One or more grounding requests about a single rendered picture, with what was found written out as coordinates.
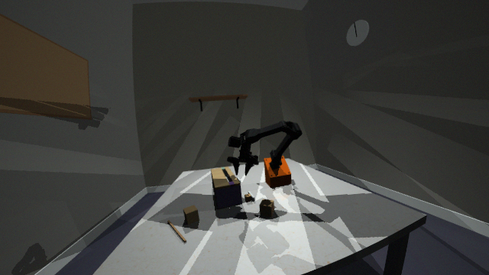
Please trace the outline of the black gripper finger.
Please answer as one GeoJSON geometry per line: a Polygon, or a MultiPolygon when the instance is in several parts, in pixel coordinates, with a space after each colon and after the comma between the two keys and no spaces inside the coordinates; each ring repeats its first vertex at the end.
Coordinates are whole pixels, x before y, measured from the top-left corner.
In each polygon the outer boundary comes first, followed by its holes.
{"type": "Polygon", "coordinates": [[[254,167],[254,165],[245,164],[245,176],[248,174],[249,170],[254,167]]]}
{"type": "Polygon", "coordinates": [[[236,164],[236,163],[232,163],[234,168],[235,168],[235,174],[238,175],[238,168],[240,166],[240,164],[236,164]]]}

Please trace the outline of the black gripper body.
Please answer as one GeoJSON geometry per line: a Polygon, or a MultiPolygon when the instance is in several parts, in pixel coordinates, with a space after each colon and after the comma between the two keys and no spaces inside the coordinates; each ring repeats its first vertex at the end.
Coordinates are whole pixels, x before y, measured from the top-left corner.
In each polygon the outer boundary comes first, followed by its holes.
{"type": "MultiPolygon", "coordinates": [[[[240,155],[239,155],[238,158],[236,158],[236,157],[228,157],[227,158],[227,161],[229,163],[236,163],[236,164],[239,164],[239,162],[246,163],[245,160],[242,160],[242,155],[244,154],[245,151],[247,151],[247,154],[249,154],[250,153],[250,150],[246,150],[246,149],[242,149],[241,148],[239,151],[240,151],[240,155]]],[[[258,165],[258,164],[259,164],[259,162],[257,161],[257,162],[254,162],[254,164],[249,164],[249,165],[258,165]]]]}

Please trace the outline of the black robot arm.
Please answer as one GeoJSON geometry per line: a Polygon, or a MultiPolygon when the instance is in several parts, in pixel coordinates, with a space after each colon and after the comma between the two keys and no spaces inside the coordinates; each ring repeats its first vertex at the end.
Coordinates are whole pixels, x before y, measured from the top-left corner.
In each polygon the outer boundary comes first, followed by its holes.
{"type": "MultiPolygon", "coordinates": [[[[274,125],[269,125],[264,128],[248,129],[247,131],[240,134],[240,137],[231,136],[228,140],[228,146],[237,148],[241,146],[242,149],[250,150],[251,144],[259,141],[263,137],[276,134],[281,131],[285,132],[287,135],[281,141],[279,147],[276,150],[272,150],[270,152],[270,156],[272,159],[270,166],[271,169],[274,170],[280,168],[280,165],[282,164],[281,157],[283,152],[289,147],[293,140],[296,140],[302,135],[302,131],[296,122],[279,121],[274,125]]],[[[253,156],[252,152],[247,154],[247,151],[245,151],[242,155],[242,160],[245,160],[247,164],[254,164],[254,162],[258,161],[258,156],[253,156]]]]}

